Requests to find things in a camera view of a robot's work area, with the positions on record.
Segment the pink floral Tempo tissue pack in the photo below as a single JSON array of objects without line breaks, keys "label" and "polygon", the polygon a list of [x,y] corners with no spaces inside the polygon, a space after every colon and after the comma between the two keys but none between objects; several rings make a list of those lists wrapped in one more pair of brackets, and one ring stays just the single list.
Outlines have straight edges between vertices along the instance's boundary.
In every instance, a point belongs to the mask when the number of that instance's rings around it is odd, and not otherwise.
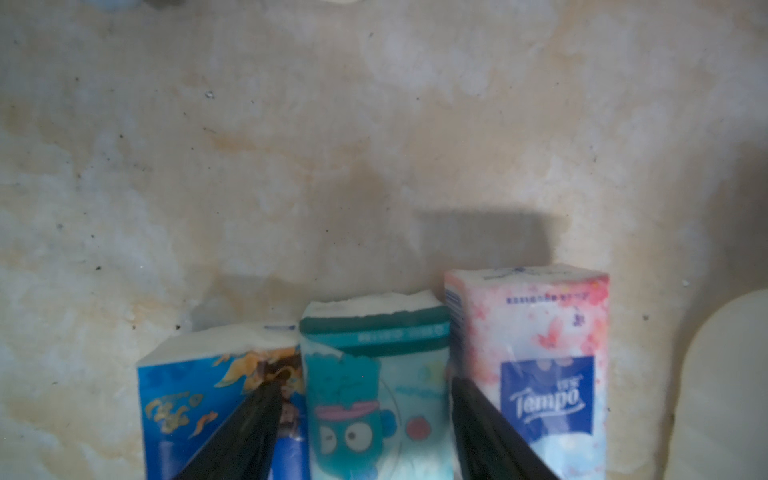
[{"label": "pink floral Tempo tissue pack", "polygon": [[605,478],[609,275],[451,270],[444,286],[456,373],[559,478]]}]

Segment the teal cartoon tissue pack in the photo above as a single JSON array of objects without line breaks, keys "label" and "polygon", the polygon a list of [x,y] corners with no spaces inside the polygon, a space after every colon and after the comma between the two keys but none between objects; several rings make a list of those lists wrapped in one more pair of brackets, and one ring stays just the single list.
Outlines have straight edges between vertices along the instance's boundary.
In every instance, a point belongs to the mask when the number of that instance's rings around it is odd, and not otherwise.
[{"label": "teal cartoon tissue pack", "polygon": [[431,291],[313,301],[299,332],[312,478],[453,478],[450,314]]}]

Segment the blue cartoon tissue pack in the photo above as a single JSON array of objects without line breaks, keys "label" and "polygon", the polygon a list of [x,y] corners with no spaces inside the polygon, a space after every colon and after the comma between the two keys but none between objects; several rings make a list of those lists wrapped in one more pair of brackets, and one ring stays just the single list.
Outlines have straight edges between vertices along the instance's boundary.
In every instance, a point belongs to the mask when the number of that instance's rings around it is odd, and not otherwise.
[{"label": "blue cartoon tissue pack", "polygon": [[137,364],[145,471],[182,472],[238,407],[265,382],[280,385],[282,412],[271,479],[310,476],[298,327],[246,322],[172,337]]}]

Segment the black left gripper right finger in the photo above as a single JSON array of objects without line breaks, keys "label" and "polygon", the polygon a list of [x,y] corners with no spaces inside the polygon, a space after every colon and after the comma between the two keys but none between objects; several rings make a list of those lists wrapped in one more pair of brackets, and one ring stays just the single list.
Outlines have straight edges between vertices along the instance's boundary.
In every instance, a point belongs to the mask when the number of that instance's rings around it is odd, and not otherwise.
[{"label": "black left gripper right finger", "polygon": [[462,478],[557,479],[471,380],[455,377],[451,382],[451,396]]}]

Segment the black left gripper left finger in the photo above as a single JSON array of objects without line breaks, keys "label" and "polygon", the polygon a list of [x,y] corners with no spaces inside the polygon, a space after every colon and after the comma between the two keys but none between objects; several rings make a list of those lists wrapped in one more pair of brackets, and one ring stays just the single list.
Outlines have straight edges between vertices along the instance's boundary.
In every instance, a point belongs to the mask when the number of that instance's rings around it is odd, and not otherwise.
[{"label": "black left gripper left finger", "polygon": [[282,412],[279,384],[253,391],[216,430],[178,479],[266,479]]}]

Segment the white plastic storage box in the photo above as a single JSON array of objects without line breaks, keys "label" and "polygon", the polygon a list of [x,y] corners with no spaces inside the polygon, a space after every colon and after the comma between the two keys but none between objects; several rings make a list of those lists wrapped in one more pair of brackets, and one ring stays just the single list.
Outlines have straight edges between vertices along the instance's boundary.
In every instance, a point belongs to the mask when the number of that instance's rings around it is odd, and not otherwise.
[{"label": "white plastic storage box", "polygon": [[767,292],[700,327],[686,352],[666,479],[767,477]]}]

